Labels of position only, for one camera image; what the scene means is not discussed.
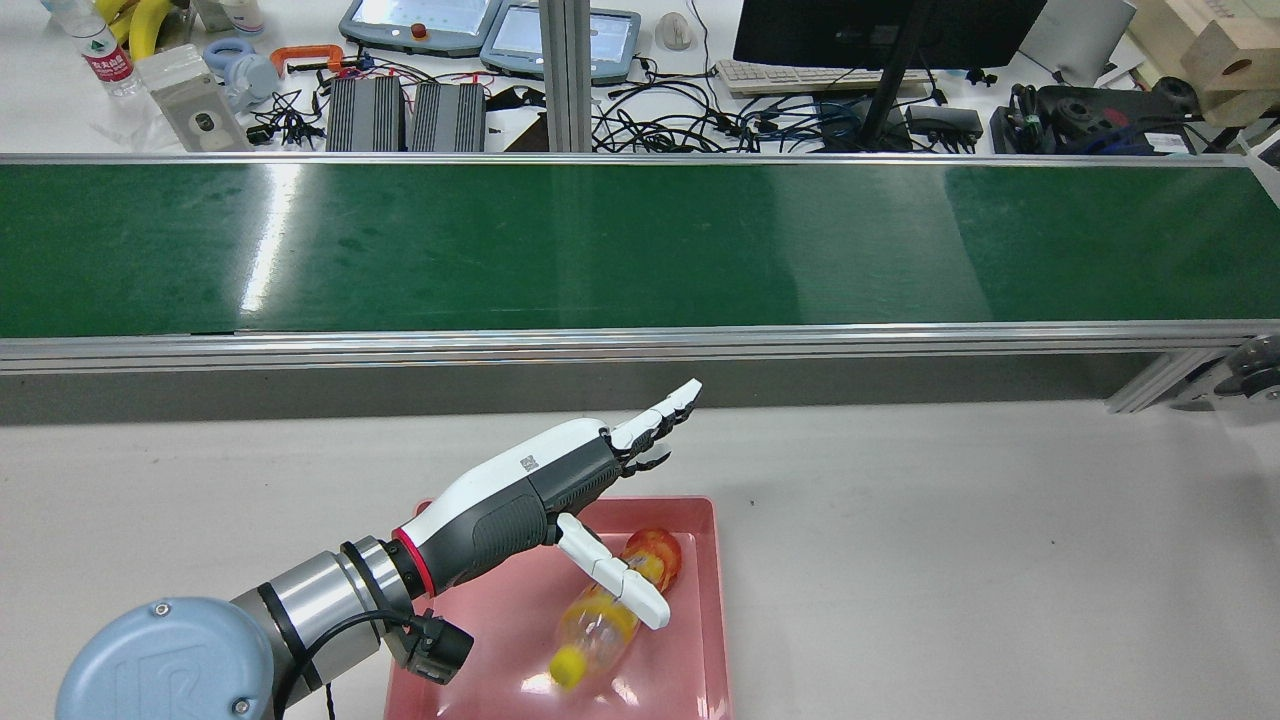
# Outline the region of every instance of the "monitor stand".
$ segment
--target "monitor stand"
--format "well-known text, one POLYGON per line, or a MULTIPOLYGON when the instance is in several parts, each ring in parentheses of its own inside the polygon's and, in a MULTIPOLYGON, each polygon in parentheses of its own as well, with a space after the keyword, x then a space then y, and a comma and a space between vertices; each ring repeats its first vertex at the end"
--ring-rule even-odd
POLYGON ((937 4, 938 0, 914 0, 911 3, 906 23, 897 31, 893 47, 888 54, 888 63, 884 63, 879 87, 876 88, 876 96, 872 99, 863 127, 858 132, 858 147, 870 151, 887 147, 888 141, 883 140, 882 136, 887 129, 895 127, 895 122, 901 122, 891 120, 890 114, 893 105, 897 104, 897 92, 902 88, 902 76, 919 55, 920 41, 924 38, 924 31, 929 26, 937 4))
MULTIPOLYGON (((859 152, 863 146, 858 142, 858 128, 867 122, 867 114, 872 108, 869 95, 861 92, 850 94, 847 91, 814 92, 814 113, 832 110, 831 105, 844 105, 849 108, 858 123, 849 119, 833 118, 818 123, 822 131, 822 150, 815 152, 859 152)), ((902 122, 902 111, 893 108, 884 122, 884 132, 881 136, 877 150, 882 152, 910 152, 913 143, 908 133, 906 123, 902 122)))

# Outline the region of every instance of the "red ring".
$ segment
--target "red ring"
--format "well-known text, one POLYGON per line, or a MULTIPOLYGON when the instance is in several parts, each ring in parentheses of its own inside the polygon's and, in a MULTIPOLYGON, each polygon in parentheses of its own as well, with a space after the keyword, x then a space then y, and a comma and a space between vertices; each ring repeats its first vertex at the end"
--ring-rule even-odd
POLYGON ((435 597, 435 582, 431 580, 431 571, 426 569, 426 562, 422 562, 422 553, 417 551, 417 546, 413 544, 413 541, 410 539, 403 528, 396 528, 392 537, 401 541, 401 544, 408 551, 408 556, 413 559, 413 565, 417 566, 417 571, 422 575, 422 587, 426 589, 426 597, 435 597))

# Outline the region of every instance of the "white desk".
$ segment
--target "white desk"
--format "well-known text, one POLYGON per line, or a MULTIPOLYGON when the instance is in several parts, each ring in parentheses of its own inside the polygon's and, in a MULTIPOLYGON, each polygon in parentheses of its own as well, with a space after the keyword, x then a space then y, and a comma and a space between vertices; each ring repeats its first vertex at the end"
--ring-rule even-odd
MULTIPOLYGON (((119 612, 233 597, 384 536, 563 419, 0 427, 0 716, 50 717, 119 612)), ((609 493, 716 502, 742 720, 1274 720, 1277 421, 1074 401, 699 410, 667 466, 609 493)), ((339 717, 381 716, 389 664, 334 683, 339 717)), ((323 693, 287 715, 324 716, 323 693)))
MULTIPOLYGON (((285 45, 314 45, 333 42, 355 51, 338 33, 338 20, 347 10, 347 0, 316 0, 301 5, 284 0, 261 0, 266 13, 266 32, 253 38, 260 53, 285 45)), ((600 6, 631 9, 641 13, 637 53, 658 61, 663 72, 700 73, 704 54, 701 28, 690 10, 689 0, 617 0, 599 3, 600 6), (696 35, 695 44, 684 51, 667 50, 654 40, 658 19, 668 12, 680 12, 690 20, 696 35)), ((700 0, 699 10, 710 29, 710 61, 732 58, 737 33, 740 3, 700 0)), ((219 33, 218 37, 230 33, 219 33)), ((204 46, 211 40, 197 23, 193 41, 204 46)), ((403 55, 374 51, 397 61, 422 68, 431 74, 481 70, 477 58, 443 59, 424 55, 403 55)), ((138 97, 115 100, 97 87, 84 61, 76 54, 70 41, 49 20, 49 14, 36 0, 17 0, 0 5, 0 63, 17 72, 0 74, 0 154, 4 152, 182 152, 173 132, 159 110, 142 94, 138 97)), ((1023 56, 1016 56, 1009 68, 991 69, 1000 82, 991 88, 970 86, 961 74, 938 72, 938 85, 955 108, 972 108, 986 124, 997 105, 1009 99, 1009 88, 1015 82, 1044 85, 1052 82, 1048 74, 1023 56)), ((632 65, 634 79, 643 77, 639 64, 632 65)), ((731 97, 726 87, 712 81, 722 108, 735 111, 745 100, 731 97)), ((530 81, 498 78, 494 90, 512 85, 539 85, 530 81)), ((310 95, 315 87, 314 74, 302 73, 287 81, 287 90, 303 90, 310 95)), ((595 88, 594 96, 603 108, 612 101, 608 92, 614 88, 595 88)), ((627 109, 636 118, 657 118, 668 113, 695 109, 690 101, 668 92, 646 92, 630 101, 627 109)), ((516 109, 489 113, 488 124, 499 131, 486 138, 489 151, 500 151, 536 118, 534 109, 516 109)), ((776 151, 776 145, 765 150, 776 151)), ((991 152, 987 137, 979 142, 979 154, 991 152)))

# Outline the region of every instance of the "computer mouse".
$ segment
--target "computer mouse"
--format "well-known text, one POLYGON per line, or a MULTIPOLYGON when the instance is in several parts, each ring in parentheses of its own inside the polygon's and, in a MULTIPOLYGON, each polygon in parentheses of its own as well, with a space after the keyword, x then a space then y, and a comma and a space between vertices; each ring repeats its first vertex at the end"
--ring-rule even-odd
POLYGON ((694 33, 689 28, 689 20, 680 13, 667 13, 658 20, 658 29, 654 31, 658 42, 667 50, 687 50, 694 44, 694 33))

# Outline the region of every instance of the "green conveyor belt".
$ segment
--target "green conveyor belt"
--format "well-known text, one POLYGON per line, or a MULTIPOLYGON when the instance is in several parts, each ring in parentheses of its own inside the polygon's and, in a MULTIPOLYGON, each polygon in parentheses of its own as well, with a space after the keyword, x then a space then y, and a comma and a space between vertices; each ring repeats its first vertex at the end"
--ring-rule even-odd
POLYGON ((1230 167, 8 164, 0 337, 1280 318, 1230 167))

